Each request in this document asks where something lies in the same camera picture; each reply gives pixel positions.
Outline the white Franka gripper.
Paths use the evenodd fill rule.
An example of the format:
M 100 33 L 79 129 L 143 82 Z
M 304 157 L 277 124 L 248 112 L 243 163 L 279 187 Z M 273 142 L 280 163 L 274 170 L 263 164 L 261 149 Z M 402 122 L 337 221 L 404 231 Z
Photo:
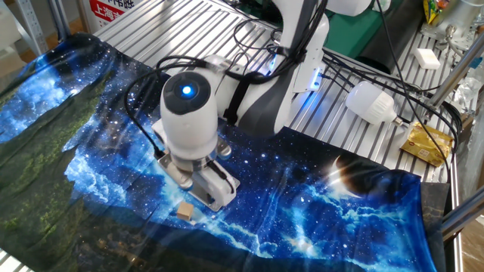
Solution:
M 177 185 L 206 206 L 226 206 L 240 185 L 217 161 L 231 153 L 228 144 L 218 136 L 218 121 L 163 127 L 160 119 L 152 125 L 163 141 L 166 154 L 158 163 Z

